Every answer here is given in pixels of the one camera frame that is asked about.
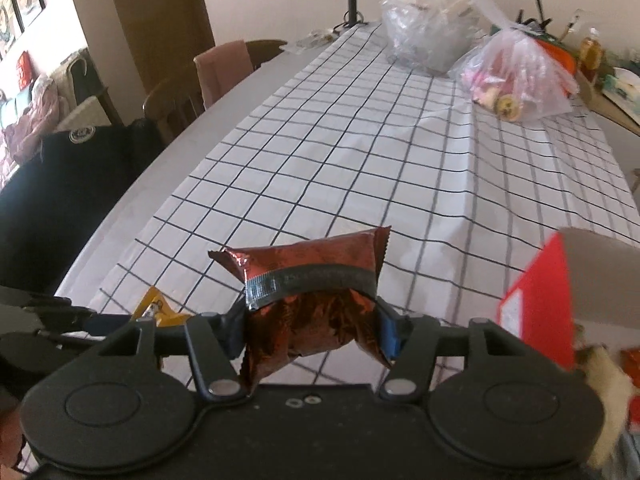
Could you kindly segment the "person's left hand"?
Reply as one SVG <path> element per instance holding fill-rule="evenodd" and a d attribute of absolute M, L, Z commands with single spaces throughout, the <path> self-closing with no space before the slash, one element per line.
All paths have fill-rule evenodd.
<path fill-rule="evenodd" d="M 0 426 L 1 479 L 23 479 L 24 474 L 17 470 L 25 445 L 18 404 L 1 411 Z"/>

